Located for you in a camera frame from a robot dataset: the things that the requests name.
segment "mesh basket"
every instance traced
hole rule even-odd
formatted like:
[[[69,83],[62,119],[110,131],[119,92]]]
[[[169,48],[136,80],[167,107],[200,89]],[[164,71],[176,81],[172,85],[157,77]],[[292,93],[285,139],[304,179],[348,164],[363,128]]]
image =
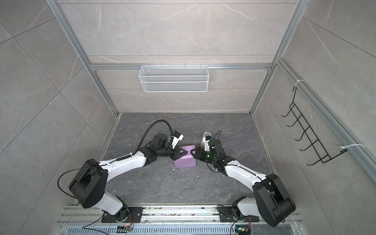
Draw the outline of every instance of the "mesh basket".
[[[201,65],[147,65],[139,76],[145,92],[208,91],[209,68]]]

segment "black hook rack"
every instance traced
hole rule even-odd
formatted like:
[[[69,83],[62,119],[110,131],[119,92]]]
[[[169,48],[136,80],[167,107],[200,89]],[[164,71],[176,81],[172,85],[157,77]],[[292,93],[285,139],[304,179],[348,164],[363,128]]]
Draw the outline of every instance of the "black hook rack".
[[[333,160],[334,158],[338,157],[338,156],[341,155],[342,153],[347,152],[347,149],[344,149],[344,150],[340,151],[340,153],[337,154],[337,155],[334,156],[334,157],[331,157],[331,156],[328,154],[328,152],[327,152],[326,149],[324,148],[323,144],[321,143],[321,141],[320,141],[319,138],[317,137],[315,131],[312,129],[311,125],[307,122],[307,119],[304,117],[304,115],[302,114],[302,112],[300,111],[300,109],[299,109],[299,108],[296,106],[296,104],[294,103],[295,95],[296,95],[296,87],[295,87],[295,86],[294,86],[294,88],[293,88],[293,92],[294,92],[294,97],[293,97],[293,101],[292,101],[292,103],[291,103],[290,106],[289,106],[289,109],[290,109],[290,110],[289,110],[289,112],[288,112],[285,116],[282,115],[282,117],[287,117],[287,115],[289,115],[289,113],[294,114],[294,116],[295,116],[295,118],[296,118],[296,121],[295,121],[291,126],[289,126],[289,125],[287,125],[287,126],[288,126],[288,127],[293,127],[296,123],[299,123],[299,125],[301,126],[301,128],[302,128],[302,130],[303,130],[303,133],[302,133],[302,136],[300,137],[300,139],[295,139],[295,140],[296,140],[296,141],[300,141],[300,140],[302,140],[304,134],[306,134],[306,136],[307,136],[309,142],[311,143],[311,144],[310,144],[308,147],[306,147],[305,149],[303,149],[303,150],[302,150],[302,149],[299,149],[299,150],[300,150],[300,151],[306,151],[307,149],[309,149],[309,147],[312,146],[313,149],[315,150],[317,156],[319,157],[319,160],[317,160],[316,162],[314,162],[314,163],[312,163],[312,164],[307,164],[307,165],[308,165],[308,166],[312,166],[312,165],[315,165],[316,163],[318,163],[319,161],[321,161],[322,163],[326,163],[326,162],[328,162],[328,161],[330,161],[330,160]],[[294,107],[296,107],[296,109],[299,111],[300,114],[296,114],[296,113],[293,111],[293,108],[294,108]],[[303,118],[303,119],[306,121],[306,123],[307,123],[307,125],[308,125],[307,128],[304,128],[303,125],[301,124],[301,122],[300,122],[300,120],[299,120],[299,119],[301,119],[301,118]],[[309,129],[310,129],[310,131],[312,131],[312,133],[313,133],[313,134],[315,135],[315,137],[316,137],[316,140],[313,141],[313,142],[312,142],[311,138],[310,138],[310,137],[308,136],[308,134],[307,134],[307,131],[308,131]],[[314,144],[315,144],[316,142],[318,142],[318,143],[322,146],[322,148],[324,149],[324,151],[325,151],[325,156],[320,157],[320,154],[318,153],[316,147],[314,146]]]

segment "white arm segment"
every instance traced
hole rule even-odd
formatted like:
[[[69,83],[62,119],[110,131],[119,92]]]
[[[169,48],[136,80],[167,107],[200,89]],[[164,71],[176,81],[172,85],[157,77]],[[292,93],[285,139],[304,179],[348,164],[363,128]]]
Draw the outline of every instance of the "white arm segment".
[[[266,179],[265,174],[260,174],[256,171],[253,171],[253,170],[243,166],[238,161],[230,161],[229,163],[227,163],[227,165],[224,167],[224,169],[226,170],[226,174],[229,177],[240,181],[240,183],[244,184],[245,186],[247,186],[252,191],[253,191],[252,186],[256,182],[260,182],[260,181]]]
[[[135,168],[143,167],[146,162],[146,158],[144,157],[144,154],[138,151],[136,154],[134,154],[130,158],[126,158],[121,161],[113,162],[109,164],[110,162],[116,160],[106,160],[106,161],[100,161],[99,165],[107,164],[106,166],[102,166],[103,169],[108,170],[108,177],[107,182],[111,180],[112,178],[123,174],[124,172],[130,171]]]
[[[144,154],[140,151],[138,151],[135,155],[133,155],[130,158],[126,158],[124,160],[116,161],[109,164],[114,160],[116,160],[116,158],[99,162],[99,165],[107,164],[102,166],[103,169],[108,170],[107,182],[112,178],[120,174],[123,174],[124,172],[130,171],[135,168],[143,167],[146,162]],[[111,215],[115,215],[123,207],[123,202],[119,200],[117,197],[105,192],[102,199],[100,199],[100,201],[92,207],[99,208],[101,210],[107,211]]]

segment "black wire rack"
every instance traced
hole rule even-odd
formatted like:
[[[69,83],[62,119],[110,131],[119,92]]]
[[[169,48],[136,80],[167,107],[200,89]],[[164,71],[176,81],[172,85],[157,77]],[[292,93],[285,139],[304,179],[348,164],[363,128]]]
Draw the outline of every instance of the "black wire rack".
[[[312,146],[313,149],[315,150],[315,152],[316,152],[316,154],[317,154],[319,160],[317,160],[316,162],[314,162],[314,163],[312,163],[312,164],[307,164],[307,165],[308,165],[308,166],[312,166],[312,165],[314,165],[314,164],[316,164],[316,163],[318,163],[318,162],[320,162],[320,161],[321,161],[322,163],[326,163],[326,162],[328,162],[328,161],[330,161],[330,160],[333,160],[334,158],[338,157],[339,155],[341,155],[341,154],[347,152],[347,149],[344,149],[344,150],[342,150],[339,154],[337,154],[337,155],[334,156],[334,157],[331,157],[331,156],[328,154],[328,152],[327,152],[326,149],[324,148],[323,144],[321,143],[321,141],[320,141],[319,138],[317,137],[315,131],[312,129],[311,125],[307,122],[307,119],[304,117],[304,115],[302,114],[302,112],[300,111],[300,109],[299,109],[299,108],[296,106],[296,104],[294,103],[295,95],[296,95],[296,87],[295,87],[295,86],[294,86],[294,88],[293,88],[293,92],[294,92],[294,97],[293,97],[293,101],[291,102],[291,104],[290,104],[290,106],[289,106],[289,109],[290,109],[290,110],[289,110],[289,112],[288,112],[285,116],[282,115],[282,117],[287,117],[287,115],[289,115],[290,113],[292,113],[292,114],[295,116],[296,121],[295,121],[291,126],[289,126],[289,125],[287,125],[287,126],[288,126],[288,127],[293,127],[296,123],[299,123],[300,127],[301,127],[302,130],[303,130],[303,133],[302,133],[302,136],[300,137],[300,139],[295,139],[295,140],[296,140],[296,141],[301,141],[302,138],[303,138],[303,136],[304,136],[304,134],[305,134],[305,135],[307,136],[309,142],[311,143],[311,144],[310,144],[308,147],[306,147],[305,149],[299,149],[299,150],[300,150],[300,151],[306,151],[306,150],[309,149],[311,146]],[[307,127],[307,128],[304,128],[300,120],[304,120],[304,121],[307,123],[308,127]],[[308,136],[307,131],[311,131],[311,132],[314,134],[314,138],[313,138],[313,139],[311,139],[311,138]],[[324,150],[324,153],[321,154],[321,155],[324,155],[323,157],[321,157],[320,154],[318,153],[318,146],[321,146],[322,149]]]

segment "black mounting plate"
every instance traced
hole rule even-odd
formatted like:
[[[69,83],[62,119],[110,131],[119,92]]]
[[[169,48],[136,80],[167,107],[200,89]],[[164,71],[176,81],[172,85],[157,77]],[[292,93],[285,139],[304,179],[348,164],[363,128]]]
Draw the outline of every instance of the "black mounting plate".
[[[142,217],[143,207],[128,207],[129,213],[132,214],[133,223],[140,223]],[[102,223],[117,223],[115,216],[104,212]],[[128,216],[123,223],[130,223],[130,216]]]
[[[219,219],[221,222],[235,222],[236,219],[234,218],[234,214],[231,211],[231,206],[219,206]],[[259,218],[254,215],[250,215],[249,217],[244,218],[243,222],[249,222],[249,218],[251,222],[259,222]]]

